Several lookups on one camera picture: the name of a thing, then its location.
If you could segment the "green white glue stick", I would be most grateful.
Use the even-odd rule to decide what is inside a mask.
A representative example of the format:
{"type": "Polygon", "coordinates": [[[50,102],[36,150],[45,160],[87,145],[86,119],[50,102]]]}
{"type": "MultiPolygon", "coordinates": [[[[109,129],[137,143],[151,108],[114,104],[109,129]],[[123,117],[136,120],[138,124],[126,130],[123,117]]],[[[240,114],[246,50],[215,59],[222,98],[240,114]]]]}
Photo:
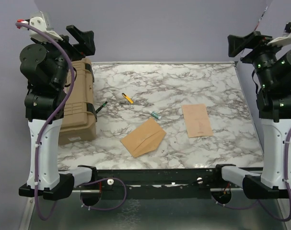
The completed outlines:
{"type": "Polygon", "coordinates": [[[160,120],[160,119],[162,118],[159,114],[157,114],[157,113],[154,112],[154,111],[151,112],[151,115],[152,115],[153,117],[155,117],[156,119],[158,119],[158,120],[160,120]]]}

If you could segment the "brown paper envelope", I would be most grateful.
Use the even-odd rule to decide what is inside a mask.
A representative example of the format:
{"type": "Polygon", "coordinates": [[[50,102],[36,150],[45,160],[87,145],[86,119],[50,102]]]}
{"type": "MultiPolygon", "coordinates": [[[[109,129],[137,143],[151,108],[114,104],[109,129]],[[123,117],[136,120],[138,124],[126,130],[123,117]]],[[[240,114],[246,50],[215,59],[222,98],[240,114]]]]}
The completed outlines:
{"type": "Polygon", "coordinates": [[[127,136],[121,139],[121,143],[134,157],[156,150],[166,132],[153,119],[149,118],[127,136]]]}

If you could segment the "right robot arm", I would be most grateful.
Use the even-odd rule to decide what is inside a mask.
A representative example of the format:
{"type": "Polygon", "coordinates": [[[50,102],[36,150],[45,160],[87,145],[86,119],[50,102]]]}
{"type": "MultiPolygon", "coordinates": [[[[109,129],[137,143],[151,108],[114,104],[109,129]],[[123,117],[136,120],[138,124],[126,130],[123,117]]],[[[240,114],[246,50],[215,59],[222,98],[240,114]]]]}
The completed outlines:
{"type": "Polygon", "coordinates": [[[260,87],[256,104],[264,132],[264,164],[261,174],[224,165],[212,175],[216,187],[228,182],[243,189],[249,199],[291,199],[291,50],[281,58],[276,53],[291,45],[291,32],[273,38],[254,31],[246,36],[228,36],[228,55],[252,64],[260,87]]]}

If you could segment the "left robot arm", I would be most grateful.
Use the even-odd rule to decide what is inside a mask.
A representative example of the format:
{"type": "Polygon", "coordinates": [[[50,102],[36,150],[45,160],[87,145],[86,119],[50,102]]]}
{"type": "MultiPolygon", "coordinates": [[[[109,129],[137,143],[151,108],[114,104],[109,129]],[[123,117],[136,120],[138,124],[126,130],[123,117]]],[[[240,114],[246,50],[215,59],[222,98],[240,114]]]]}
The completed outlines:
{"type": "Polygon", "coordinates": [[[93,189],[98,178],[91,167],[60,172],[57,160],[64,105],[71,94],[64,91],[67,75],[75,72],[74,61],[95,54],[94,34],[69,25],[67,31],[77,40],[72,45],[68,36],[26,22],[16,25],[30,30],[33,41],[20,53],[20,71],[28,81],[24,105],[31,134],[31,166],[19,195],[58,201],[69,197],[73,188],[81,184],[93,189]]]}

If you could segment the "green black pen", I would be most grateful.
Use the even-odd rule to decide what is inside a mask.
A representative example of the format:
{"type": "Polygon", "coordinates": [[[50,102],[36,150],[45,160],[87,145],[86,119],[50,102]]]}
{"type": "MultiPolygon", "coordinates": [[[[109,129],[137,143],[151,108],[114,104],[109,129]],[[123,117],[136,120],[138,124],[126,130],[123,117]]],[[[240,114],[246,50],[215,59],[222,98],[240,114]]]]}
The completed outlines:
{"type": "Polygon", "coordinates": [[[100,107],[98,107],[97,109],[96,109],[96,113],[99,113],[106,105],[107,105],[107,103],[108,103],[108,101],[105,101],[100,107]]]}

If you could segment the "yellow utility knife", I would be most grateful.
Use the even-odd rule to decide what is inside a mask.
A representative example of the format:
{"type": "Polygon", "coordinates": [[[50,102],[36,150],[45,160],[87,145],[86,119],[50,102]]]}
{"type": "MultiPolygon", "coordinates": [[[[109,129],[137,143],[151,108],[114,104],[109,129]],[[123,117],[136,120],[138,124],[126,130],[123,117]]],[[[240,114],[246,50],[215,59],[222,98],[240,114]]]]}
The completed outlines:
{"type": "Polygon", "coordinates": [[[134,102],[132,101],[132,99],[130,97],[128,97],[125,93],[122,93],[122,96],[130,103],[130,104],[134,104],[134,102]]]}

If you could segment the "tan plastic tool case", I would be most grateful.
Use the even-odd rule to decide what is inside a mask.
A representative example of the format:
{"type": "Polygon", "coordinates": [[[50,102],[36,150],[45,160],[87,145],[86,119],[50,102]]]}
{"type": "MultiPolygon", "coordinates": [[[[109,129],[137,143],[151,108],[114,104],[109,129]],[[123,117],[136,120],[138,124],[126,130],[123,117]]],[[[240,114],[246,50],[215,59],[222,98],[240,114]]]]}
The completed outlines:
{"type": "Polygon", "coordinates": [[[72,64],[77,71],[77,78],[64,107],[59,145],[96,138],[97,115],[94,109],[92,63],[88,58],[83,58],[72,64]]]}

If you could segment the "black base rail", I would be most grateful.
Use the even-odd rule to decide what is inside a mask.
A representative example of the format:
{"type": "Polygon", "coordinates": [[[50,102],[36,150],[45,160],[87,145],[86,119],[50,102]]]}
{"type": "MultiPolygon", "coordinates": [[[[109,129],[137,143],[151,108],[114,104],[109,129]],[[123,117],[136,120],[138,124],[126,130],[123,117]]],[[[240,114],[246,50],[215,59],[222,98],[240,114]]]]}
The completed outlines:
{"type": "Polygon", "coordinates": [[[215,168],[196,169],[127,169],[94,171],[100,184],[80,185],[74,192],[86,199],[210,199],[211,192],[219,192],[234,185],[218,176],[215,168]]]}

